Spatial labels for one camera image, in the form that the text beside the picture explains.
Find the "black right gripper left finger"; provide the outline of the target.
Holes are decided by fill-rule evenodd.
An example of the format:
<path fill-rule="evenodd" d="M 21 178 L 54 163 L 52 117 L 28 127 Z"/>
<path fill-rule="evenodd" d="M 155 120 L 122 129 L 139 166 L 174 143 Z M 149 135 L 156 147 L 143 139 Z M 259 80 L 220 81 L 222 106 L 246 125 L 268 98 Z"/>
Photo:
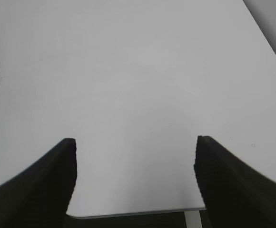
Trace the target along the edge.
<path fill-rule="evenodd" d="M 76 141 L 65 138 L 0 185 L 0 228 L 62 228 L 77 180 Z"/>

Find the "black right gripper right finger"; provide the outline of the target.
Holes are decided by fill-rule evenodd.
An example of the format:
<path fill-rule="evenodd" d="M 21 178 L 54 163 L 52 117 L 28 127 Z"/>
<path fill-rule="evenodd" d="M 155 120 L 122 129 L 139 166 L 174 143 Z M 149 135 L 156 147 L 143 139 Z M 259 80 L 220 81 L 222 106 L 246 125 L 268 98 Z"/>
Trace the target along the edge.
<path fill-rule="evenodd" d="M 210 136 L 199 136 L 194 171 L 214 228 L 276 228 L 276 182 Z"/>

